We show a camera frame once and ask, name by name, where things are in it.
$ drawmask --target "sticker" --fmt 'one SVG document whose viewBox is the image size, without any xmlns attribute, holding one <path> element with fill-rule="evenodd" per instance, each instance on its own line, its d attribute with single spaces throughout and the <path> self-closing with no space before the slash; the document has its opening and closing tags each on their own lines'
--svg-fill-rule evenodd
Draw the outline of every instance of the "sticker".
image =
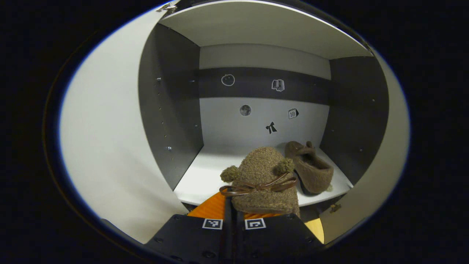
<svg viewBox="0 0 469 264">
<path fill-rule="evenodd" d="M 204 220 L 204 224 L 202 225 L 202 228 L 205 228 L 205 229 L 221 229 L 222 226 L 223 226 L 223 220 L 206 218 Z"/>
<path fill-rule="evenodd" d="M 246 220 L 244 220 L 244 226 L 245 226 L 246 230 L 266 228 L 263 218 L 246 219 Z"/>
<path fill-rule="evenodd" d="M 226 86 L 232 86 L 233 84 L 235 84 L 234 81 L 235 81 L 235 78 L 232 74 L 225 74 L 221 78 L 221 83 L 223 83 Z"/>
<path fill-rule="evenodd" d="M 245 104 L 243 106 L 241 106 L 239 108 L 239 113 L 242 115 L 242 116 L 248 116 L 250 115 L 252 112 L 252 109 L 249 105 Z"/>
<path fill-rule="evenodd" d="M 265 129 L 269 130 L 269 134 L 272 134 L 272 132 L 277 132 L 277 130 L 275 129 L 275 127 L 273 125 L 275 125 L 275 124 L 273 122 L 271 122 L 270 125 L 265 127 Z"/>
<path fill-rule="evenodd" d="M 288 118 L 289 119 L 292 119 L 292 118 L 295 118 L 298 116 L 298 110 L 296 110 L 296 108 L 293 108 L 293 109 L 290 109 L 288 110 Z"/>
<path fill-rule="evenodd" d="M 272 89 L 277 90 L 277 92 L 285 90 L 285 82 L 283 80 L 273 80 Z"/>
</svg>

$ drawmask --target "white shelf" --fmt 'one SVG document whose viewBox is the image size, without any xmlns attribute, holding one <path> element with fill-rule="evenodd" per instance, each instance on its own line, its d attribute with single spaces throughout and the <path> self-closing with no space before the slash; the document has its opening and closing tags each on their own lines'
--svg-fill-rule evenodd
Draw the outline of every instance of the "white shelf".
<svg viewBox="0 0 469 264">
<path fill-rule="evenodd" d="M 221 172 L 229 166 L 239 166 L 241 161 L 252 150 L 252 148 L 247 147 L 225 148 L 205 145 L 176 186 L 174 193 L 181 202 L 193 205 L 203 203 L 217 193 L 221 186 L 228 185 L 220 179 Z M 332 199 L 345 194 L 353 187 L 344 173 L 321 149 L 316 148 L 316 153 L 321 159 L 334 167 L 334 175 L 331 182 L 333 190 L 331 192 L 325 191 L 315 196 L 306 196 L 301 191 L 298 182 L 296 189 L 300 206 Z"/>
<path fill-rule="evenodd" d="M 330 23 L 264 1 L 205 3 L 173 13 L 159 23 L 200 47 L 244 43 L 286 47 L 328 60 L 372 56 L 355 39 Z"/>
</svg>

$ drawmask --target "pom-pom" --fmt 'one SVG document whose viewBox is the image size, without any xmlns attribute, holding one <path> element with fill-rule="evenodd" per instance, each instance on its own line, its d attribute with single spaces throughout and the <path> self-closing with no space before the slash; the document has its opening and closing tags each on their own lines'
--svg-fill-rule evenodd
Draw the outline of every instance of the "pom-pom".
<svg viewBox="0 0 469 264">
<path fill-rule="evenodd" d="M 221 174 L 220 178 L 224 182 L 232 182 L 233 180 L 237 179 L 240 172 L 236 166 L 231 166 L 226 168 Z"/>
<path fill-rule="evenodd" d="M 277 166 L 275 166 L 275 169 L 278 174 L 290 173 L 295 169 L 295 164 L 292 159 L 283 158 Z"/>
</svg>

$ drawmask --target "white cabinet door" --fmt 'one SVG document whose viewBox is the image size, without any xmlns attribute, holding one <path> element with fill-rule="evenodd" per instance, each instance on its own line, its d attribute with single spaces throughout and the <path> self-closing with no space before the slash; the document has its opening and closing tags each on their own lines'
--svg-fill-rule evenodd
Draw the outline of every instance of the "white cabinet door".
<svg viewBox="0 0 469 264">
<path fill-rule="evenodd" d="M 84 59 L 64 96 L 59 127 L 63 161 L 83 201 L 141 243 L 173 214 L 187 212 L 155 163 L 138 100 L 140 58 L 166 13 L 156 12 L 160 7 L 114 31 Z"/>
</svg>

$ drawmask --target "satin bow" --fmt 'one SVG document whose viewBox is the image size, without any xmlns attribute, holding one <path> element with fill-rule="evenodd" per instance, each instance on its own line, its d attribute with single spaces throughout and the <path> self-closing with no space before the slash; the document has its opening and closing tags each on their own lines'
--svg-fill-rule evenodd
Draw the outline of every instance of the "satin bow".
<svg viewBox="0 0 469 264">
<path fill-rule="evenodd" d="M 237 183 L 245 185 L 247 187 L 236 187 L 236 186 L 231 186 L 231 185 L 225 185 L 225 186 L 220 187 L 220 193 L 223 196 L 230 197 L 230 196 L 239 196 L 239 195 L 244 195 L 244 194 L 250 194 L 250 193 L 253 193 L 253 192 L 256 192 L 256 191 L 262 191 L 262 190 L 268 190 L 268 191 L 273 191 L 273 192 L 283 191 L 283 190 L 294 187 L 296 185 L 297 180 L 298 180 L 295 177 L 290 177 L 290 178 L 288 178 L 288 179 L 286 179 L 286 180 L 284 180 L 280 183 L 274 184 L 277 181 L 279 181 L 280 179 L 282 179 L 284 176 L 286 176 L 287 174 L 288 173 L 284 173 L 284 174 L 278 176 L 273 181 L 270 181 L 270 182 L 267 182 L 267 183 L 260 183 L 260 184 L 257 184 L 257 185 L 249 183 L 249 182 L 242 182 L 242 181 L 234 180 L 233 182 L 237 182 Z M 228 188 L 238 189 L 238 191 L 224 192 L 224 190 L 227 190 Z"/>
</svg>

